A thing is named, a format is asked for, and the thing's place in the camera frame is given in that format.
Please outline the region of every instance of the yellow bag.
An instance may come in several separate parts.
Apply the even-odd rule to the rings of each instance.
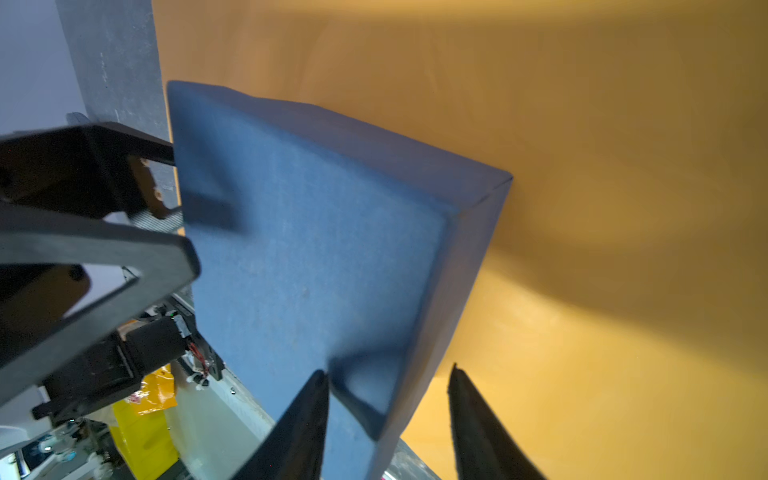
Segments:
[[[174,387],[170,365],[162,366],[145,376],[141,389],[126,397],[125,402],[137,415],[169,409],[177,404]]]
[[[141,390],[112,405],[119,427],[109,431],[136,480],[156,480],[179,459],[162,412],[174,406],[168,365],[144,377]]]
[[[112,405],[119,428],[110,428],[114,444],[136,480],[156,480],[179,459],[162,412],[139,415],[126,402]]]

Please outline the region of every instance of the blue foam block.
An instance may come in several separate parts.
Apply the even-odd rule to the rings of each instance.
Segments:
[[[510,174],[313,105],[184,82],[168,104],[200,331],[275,419],[327,369],[323,477],[381,478]]]

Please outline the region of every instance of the orange wall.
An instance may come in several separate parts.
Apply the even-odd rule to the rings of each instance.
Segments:
[[[154,0],[164,80],[511,171],[404,439],[455,478],[466,369],[551,479],[768,478],[765,0]]]

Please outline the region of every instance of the red wire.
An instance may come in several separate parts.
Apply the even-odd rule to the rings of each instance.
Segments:
[[[197,349],[197,346],[189,342],[190,352],[192,352],[192,355],[195,356],[198,362],[200,362],[200,365],[203,367],[203,377],[208,377],[208,365],[205,363],[205,358],[203,357],[203,354],[200,353],[200,350]]]

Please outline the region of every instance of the metal frame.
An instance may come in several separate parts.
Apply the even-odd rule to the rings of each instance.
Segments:
[[[128,265],[140,273],[63,319],[53,333],[3,365],[0,404],[200,274],[185,237],[12,204],[0,204],[0,263]]]

